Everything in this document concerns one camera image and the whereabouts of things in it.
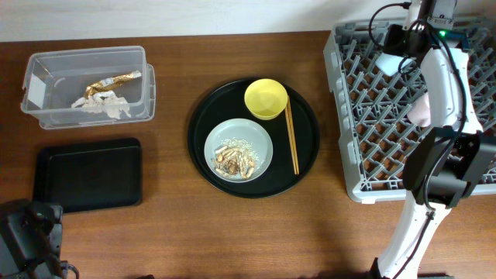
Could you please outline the pink cup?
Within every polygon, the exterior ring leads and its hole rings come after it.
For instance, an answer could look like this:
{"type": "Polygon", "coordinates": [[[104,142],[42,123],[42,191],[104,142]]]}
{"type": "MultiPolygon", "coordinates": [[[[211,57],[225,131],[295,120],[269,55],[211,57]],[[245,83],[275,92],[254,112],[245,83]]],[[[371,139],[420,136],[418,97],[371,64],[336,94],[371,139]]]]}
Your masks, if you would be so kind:
{"type": "Polygon", "coordinates": [[[431,115],[428,92],[413,102],[411,110],[407,113],[407,117],[411,123],[421,128],[430,126],[431,115]]]}

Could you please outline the white tissue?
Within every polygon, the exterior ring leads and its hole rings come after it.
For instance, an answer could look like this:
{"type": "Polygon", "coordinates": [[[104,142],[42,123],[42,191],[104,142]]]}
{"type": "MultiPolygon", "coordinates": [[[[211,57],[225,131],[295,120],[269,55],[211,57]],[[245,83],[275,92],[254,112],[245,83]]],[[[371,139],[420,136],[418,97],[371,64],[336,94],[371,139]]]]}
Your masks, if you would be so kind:
{"type": "Polygon", "coordinates": [[[124,97],[118,97],[114,91],[103,91],[95,93],[89,97],[81,97],[75,101],[71,108],[92,108],[92,113],[104,112],[111,119],[121,119],[124,113],[128,118],[130,106],[124,97]]]}

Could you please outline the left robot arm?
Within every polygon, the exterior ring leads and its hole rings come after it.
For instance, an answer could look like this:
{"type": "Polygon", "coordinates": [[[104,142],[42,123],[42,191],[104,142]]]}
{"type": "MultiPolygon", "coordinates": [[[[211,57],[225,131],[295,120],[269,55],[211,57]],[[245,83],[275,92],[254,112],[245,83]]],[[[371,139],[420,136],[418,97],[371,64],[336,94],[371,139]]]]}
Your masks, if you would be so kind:
{"type": "Polygon", "coordinates": [[[27,199],[1,204],[1,278],[66,279],[78,269],[60,259],[63,208],[27,199]]]}

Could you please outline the gold snack wrapper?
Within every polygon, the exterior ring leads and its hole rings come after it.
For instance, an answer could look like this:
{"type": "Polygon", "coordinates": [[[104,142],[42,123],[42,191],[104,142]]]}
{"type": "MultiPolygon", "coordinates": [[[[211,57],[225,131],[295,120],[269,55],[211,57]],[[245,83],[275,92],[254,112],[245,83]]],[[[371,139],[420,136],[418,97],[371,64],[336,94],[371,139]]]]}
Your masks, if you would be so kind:
{"type": "Polygon", "coordinates": [[[129,81],[141,77],[142,73],[140,71],[133,71],[128,74],[121,74],[115,77],[104,78],[100,81],[96,81],[95,83],[88,85],[85,89],[84,97],[88,99],[90,96],[96,93],[112,91],[113,89],[116,89],[129,81]]]}

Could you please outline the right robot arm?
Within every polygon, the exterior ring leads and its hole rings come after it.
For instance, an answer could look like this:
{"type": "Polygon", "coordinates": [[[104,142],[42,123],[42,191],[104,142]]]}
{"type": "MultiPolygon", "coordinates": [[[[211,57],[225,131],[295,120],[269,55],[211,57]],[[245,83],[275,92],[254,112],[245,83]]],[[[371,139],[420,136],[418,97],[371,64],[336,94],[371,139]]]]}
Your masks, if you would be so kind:
{"type": "Polygon", "coordinates": [[[413,59],[429,94],[431,130],[408,156],[407,193],[387,249],[368,278],[416,278],[437,228],[461,199],[472,195],[495,156],[495,138],[484,133],[468,78],[468,39],[453,31],[455,1],[410,1],[403,25],[393,25],[378,48],[413,59]]]}

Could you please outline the light blue cup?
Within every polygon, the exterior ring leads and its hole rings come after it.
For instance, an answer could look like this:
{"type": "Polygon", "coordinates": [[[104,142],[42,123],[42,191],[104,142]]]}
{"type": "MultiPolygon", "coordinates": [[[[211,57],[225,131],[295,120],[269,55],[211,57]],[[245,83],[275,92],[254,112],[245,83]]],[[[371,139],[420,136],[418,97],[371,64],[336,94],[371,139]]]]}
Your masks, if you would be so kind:
{"type": "Polygon", "coordinates": [[[410,60],[407,57],[399,57],[387,53],[382,53],[376,59],[375,64],[381,72],[391,77],[397,74],[404,67],[405,63],[409,61],[410,60]]]}

